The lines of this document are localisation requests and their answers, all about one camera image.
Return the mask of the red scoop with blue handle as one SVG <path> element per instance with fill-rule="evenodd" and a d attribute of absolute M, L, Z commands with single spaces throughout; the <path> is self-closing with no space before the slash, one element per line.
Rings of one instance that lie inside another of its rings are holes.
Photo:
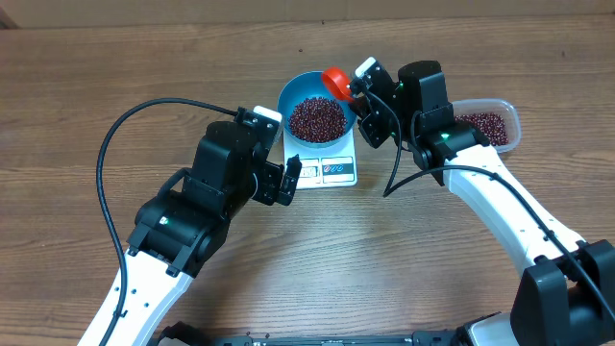
<path fill-rule="evenodd" d="M 352 80 L 339 67 L 333 66 L 324 70 L 321 80 L 334 99 L 344 102 L 354 102 L 357 99 L 352 91 Z"/>

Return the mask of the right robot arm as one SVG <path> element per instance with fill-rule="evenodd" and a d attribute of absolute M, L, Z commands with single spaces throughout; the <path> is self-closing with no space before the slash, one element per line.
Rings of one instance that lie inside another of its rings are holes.
<path fill-rule="evenodd" d="M 458 329 L 455 345 L 603 345 L 614 338 L 614 248 L 554 218 L 476 126 L 456 117 L 436 61 L 391 77 L 374 59 L 338 84 L 365 140 L 392 138 L 421 175 L 459 197 L 503 246 L 521 281 L 510 312 Z"/>

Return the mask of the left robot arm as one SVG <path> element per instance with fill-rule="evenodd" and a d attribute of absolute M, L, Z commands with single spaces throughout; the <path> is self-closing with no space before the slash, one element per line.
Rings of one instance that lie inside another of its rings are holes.
<path fill-rule="evenodd" d="M 81 344 L 147 344 L 249 200 L 292 202 L 299 158 L 267 159 L 282 128 L 282 115 L 261 106 L 208 125 L 193 164 L 174 173 L 136 214 L 122 266 Z"/>

